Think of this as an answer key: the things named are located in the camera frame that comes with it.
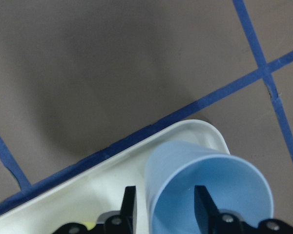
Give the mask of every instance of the screw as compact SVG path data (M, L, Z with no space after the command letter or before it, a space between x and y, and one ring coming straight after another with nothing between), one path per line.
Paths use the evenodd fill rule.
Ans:
M266 223L267 228L274 230L274 231L278 231L280 229L279 225L276 224L275 222L269 221Z
M223 215L223 221L226 223L232 223L233 222L233 217L230 214L224 214Z
M115 217L112 219L112 224L119 225L122 223L122 220L119 217Z
M79 233L79 231L80 231L79 227L72 226L72 227L68 230L68 233L69 233L69 234L77 234L77 233Z

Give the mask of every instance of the cup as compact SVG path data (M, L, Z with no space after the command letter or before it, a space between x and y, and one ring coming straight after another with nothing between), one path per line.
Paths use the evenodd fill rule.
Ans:
M194 186L204 185L220 211L232 212L257 227L272 218L267 181L236 156L185 141L168 141L145 167L146 206L151 234L200 233L194 214Z

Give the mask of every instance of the floor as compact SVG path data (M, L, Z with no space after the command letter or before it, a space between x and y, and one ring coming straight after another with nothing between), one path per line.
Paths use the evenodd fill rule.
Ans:
M293 225L293 0L0 1L0 214L185 118L253 163Z

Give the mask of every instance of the gray surface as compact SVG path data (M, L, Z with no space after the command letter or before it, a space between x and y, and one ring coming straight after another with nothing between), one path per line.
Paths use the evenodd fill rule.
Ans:
M293 1L246 5L268 61L293 49ZM0 1L0 135L32 183L254 69L229 0ZM274 76L293 130L293 64ZM193 117L264 173L293 224L293 165L262 81ZM18 187L0 178L2 201Z
M275 217L293 225L293 164L264 83L256 83L190 116L205 118L231 154L255 165L274 197Z

